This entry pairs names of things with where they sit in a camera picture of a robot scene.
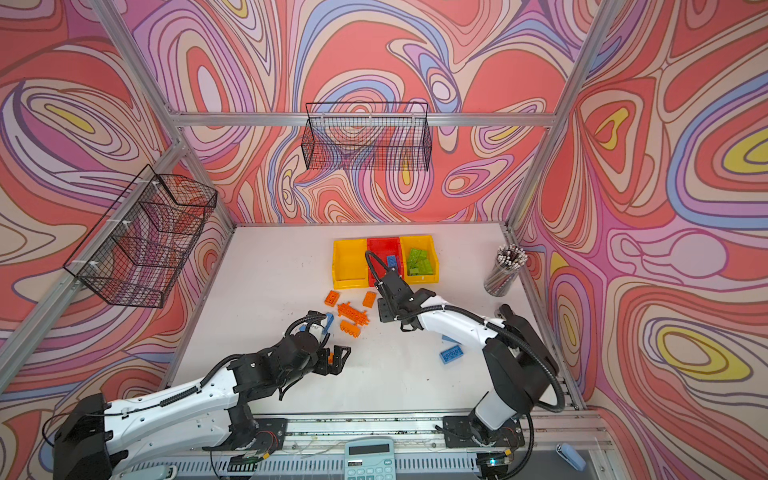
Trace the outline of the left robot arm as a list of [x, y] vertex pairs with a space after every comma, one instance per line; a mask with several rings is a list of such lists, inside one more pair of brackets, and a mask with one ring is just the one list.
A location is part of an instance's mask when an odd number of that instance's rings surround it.
[[153, 394], [107, 401], [87, 396], [48, 437], [56, 479], [110, 479], [136, 463], [201, 448], [245, 450], [264, 433], [252, 402], [285, 393], [308, 374], [338, 375], [351, 353], [327, 346], [327, 316], [310, 311], [274, 345], [230, 354], [202, 378]]

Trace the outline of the green lego brick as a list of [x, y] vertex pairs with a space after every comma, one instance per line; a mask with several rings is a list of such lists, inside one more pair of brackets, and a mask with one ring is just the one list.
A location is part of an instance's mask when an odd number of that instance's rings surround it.
[[429, 252], [424, 249], [411, 248], [407, 257], [409, 276], [431, 276], [434, 268], [429, 259]]

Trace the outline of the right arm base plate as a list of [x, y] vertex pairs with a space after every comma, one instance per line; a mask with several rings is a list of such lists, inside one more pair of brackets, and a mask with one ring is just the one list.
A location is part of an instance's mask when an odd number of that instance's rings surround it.
[[526, 445], [520, 424], [507, 420], [499, 429], [487, 428], [469, 416], [444, 416], [436, 429], [448, 448], [504, 448], [515, 451]]

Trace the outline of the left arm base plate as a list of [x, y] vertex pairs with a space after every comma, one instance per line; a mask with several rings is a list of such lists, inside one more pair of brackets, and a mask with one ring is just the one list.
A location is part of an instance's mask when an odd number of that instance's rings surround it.
[[280, 417], [247, 420], [231, 428], [230, 450], [251, 450], [273, 454], [283, 448], [288, 419]]

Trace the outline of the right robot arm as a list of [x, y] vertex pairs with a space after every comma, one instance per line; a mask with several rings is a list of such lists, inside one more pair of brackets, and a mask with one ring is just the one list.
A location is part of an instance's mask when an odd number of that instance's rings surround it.
[[434, 291], [413, 290], [394, 268], [372, 251], [367, 266], [380, 294], [379, 317], [404, 333], [433, 332], [482, 353], [492, 388], [470, 413], [443, 419], [437, 430], [447, 446], [470, 443], [506, 447], [503, 455], [478, 457], [481, 479], [512, 479], [530, 461], [535, 442], [532, 411], [565, 409], [559, 367], [540, 336], [522, 316], [503, 304], [495, 317], [452, 304]]

